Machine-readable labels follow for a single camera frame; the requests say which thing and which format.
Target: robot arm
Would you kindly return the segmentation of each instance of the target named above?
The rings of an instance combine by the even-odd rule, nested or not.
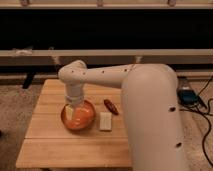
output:
[[[83,84],[121,88],[133,171],[189,171],[183,148],[176,74],[166,65],[137,64],[86,69],[81,61],[65,66],[68,103],[83,101]]]
[[[84,83],[121,88],[123,79],[131,69],[132,65],[87,69],[83,61],[75,61],[60,69],[58,75],[66,85],[67,102],[75,107],[84,99]]]

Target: red object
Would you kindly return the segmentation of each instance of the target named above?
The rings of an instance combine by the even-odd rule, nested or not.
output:
[[[106,106],[106,108],[114,115],[118,115],[118,110],[117,108],[115,107],[115,105],[108,99],[105,99],[104,100],[104,104]]]

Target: orange bowl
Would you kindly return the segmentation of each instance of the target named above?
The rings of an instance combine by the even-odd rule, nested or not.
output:
[[[67,104],[61,111],[61,121],[64,126],[70,130],[82,130],[88,127],[93,122],[94,118],[95,108],[92,103],[87,100],[84,100],[84,103],[79,104],[74,109]]]

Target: cable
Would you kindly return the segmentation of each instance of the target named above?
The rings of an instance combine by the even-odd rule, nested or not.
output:
[[[209,85],[209,83],[213,80],[213,75],[210,77],[210,79],[207,81],[206,85],[199,91],[197,96],[199,96]]]
[[[136,65],[136,64],[140,64],[141,63],[141,60],[143,59],[143,56],[135,56],[135,61],[134,61],[134,63],[131,65],[131,68],[130,68],[130,71],[134,68],[134,66]]]
[[[206,151],[206,146],[205,146],[208,135],[210,134],[210,132],[212,130],[212,124],[211,124],[210,120],[208,119],[208,117],[206,116],[208,114],[204,114],[204,113],[200,112],[199,110],[195,110],[195,109],[192,109],[192,108],[187,107],[187,106],[184,106],[184,107],[186,107],[187,109],[180,109],[180,111],[189,111],[189,112],[199,114],[200,116],[205,118],[206,121],[208,122],[208,130],[206,131],[206,133],[204,134],[203,139],[202,139],[202,150],[203,150],[203,154],[204,154],[205,158],[207,159],[207,161],[209,162],[209,164],[213,168],[213,161],[210,160],[210,158],[207,154],[207,151]]]
[[[205,84],[205,86],[200,90],[200,92],[197,94],[197,96],[199,96],[209,85],[209,83],[213,80],[213,76],[211,76],[211,78],[207,81],[207,83]],[[208,129],[205,132],[203,139],[202,139],[202,150],[203,150],[203,154],[206,158],[206,160],[208,161],[208,163],[211,165],[211,167],[213,168],[213,161],[211,161],[211,159],[208,156],[208,153],[206,151],[206,140],[208,138],[208,135],[210,134],[211,130],[212,130],[212,124],[211,121],[209,120],[209,118],[207,116],[213,116],[211,112],[211,102],[213,101],[213,98],[210,98],[208,100],[208,104],[207,104],[207,111],[203,112],[199,109],[199,104],[195,104],[193,106],[187,106],[187,105],[183,105],[181,104],[183,107],[185,107],[186,109],[180,109],[180,111],[189,111],[189,112],[193,112],[196,114],[199,114],[200,116],[202,116],[208,123]]]

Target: black wall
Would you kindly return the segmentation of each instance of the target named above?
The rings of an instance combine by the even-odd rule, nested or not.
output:
[[[0,10],[0,50],[213,48],[213,10]]]

